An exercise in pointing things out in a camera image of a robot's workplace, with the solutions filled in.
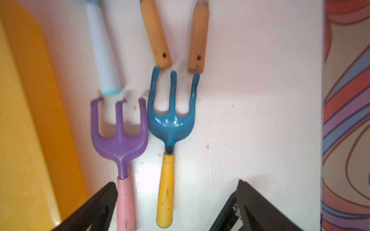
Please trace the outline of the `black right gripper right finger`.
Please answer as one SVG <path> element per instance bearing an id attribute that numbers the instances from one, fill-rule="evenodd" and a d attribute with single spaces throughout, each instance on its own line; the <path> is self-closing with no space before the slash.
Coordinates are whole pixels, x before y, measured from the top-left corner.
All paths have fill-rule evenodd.
<path id="1" fill-rule="evenodd" d="M 211 231 L 300 231 L 249 183 L 239 180 L 219 212 Z"/>

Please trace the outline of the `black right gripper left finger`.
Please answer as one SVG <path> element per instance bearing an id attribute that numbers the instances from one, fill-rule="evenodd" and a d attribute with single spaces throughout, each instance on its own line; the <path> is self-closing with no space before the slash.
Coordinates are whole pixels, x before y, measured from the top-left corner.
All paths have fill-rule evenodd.
<path id="1" fill-rule="evenodd" d="M 54 231 L 107 231 L 118 198 L 116 184 L 107 183 Z"/>

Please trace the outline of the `yellow plastic storage tray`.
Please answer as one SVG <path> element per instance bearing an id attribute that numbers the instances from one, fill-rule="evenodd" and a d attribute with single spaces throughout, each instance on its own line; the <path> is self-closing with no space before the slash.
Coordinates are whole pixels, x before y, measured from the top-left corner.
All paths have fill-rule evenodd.
<path id="1" fill-rule="evenodd" d="M 49 231 L 86 201 L 41 27 L 1 1 L 1 230 Z"/>

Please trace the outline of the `teal cultivator yellow handle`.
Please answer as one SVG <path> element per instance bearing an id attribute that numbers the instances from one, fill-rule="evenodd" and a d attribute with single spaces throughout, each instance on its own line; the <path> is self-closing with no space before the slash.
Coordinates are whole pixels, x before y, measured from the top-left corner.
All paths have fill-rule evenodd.
<path id="1" fill-rule="evenodd" d="M 169 228 L 173 221 L 174 206 L 174 169 L 175 154 L 174 147 L 178 141 L 190 135 L 195 124 L 197 88 L 200 80 L 199 74 L 194 74 L 189 99 L 189 113 L 181 117 L 176 113 L 176 87 L 177 73 L 170 73 L 171 87 L 169 96 L 169 110 L 164 115 L 154 111 L 154 102 L 157 91 L 157 82 L 160 68 L 154 67 L 151 77 L 151 85 L 147 103 L 147 125 L 149 131 L 164 142 L 165 150 L 161 169 L 159 185 L 156 224 L 160 228 Z"/>

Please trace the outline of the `light blue rake blue handle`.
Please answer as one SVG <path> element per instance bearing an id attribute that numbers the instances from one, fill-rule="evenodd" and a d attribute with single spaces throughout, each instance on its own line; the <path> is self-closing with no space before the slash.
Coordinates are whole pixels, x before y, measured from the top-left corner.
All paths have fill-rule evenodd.
<path id="1" fill-rule="evenodd" d="M 119 94 L 121 82 L 99 1 L 86 1 L 86 11 L 101 93 Z"/>

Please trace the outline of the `green three-prong rake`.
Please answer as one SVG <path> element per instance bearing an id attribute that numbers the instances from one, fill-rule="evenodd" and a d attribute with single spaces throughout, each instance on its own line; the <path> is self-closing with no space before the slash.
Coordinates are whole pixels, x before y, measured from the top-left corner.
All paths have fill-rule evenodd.
<path id="1" fill-rule="evenodd" d="M 172 66 L 172 59 L 156 2 L 140 1 L 140 10 L 155 63 L 160 69 L 167 69 Z"/>
<path id="2" fill-rule="evenodd" d="M 197 1 L 193 11 L 188 57 L 188 71 L 201 74 L 205 67 L 209 27 L 209 1 Z"/>

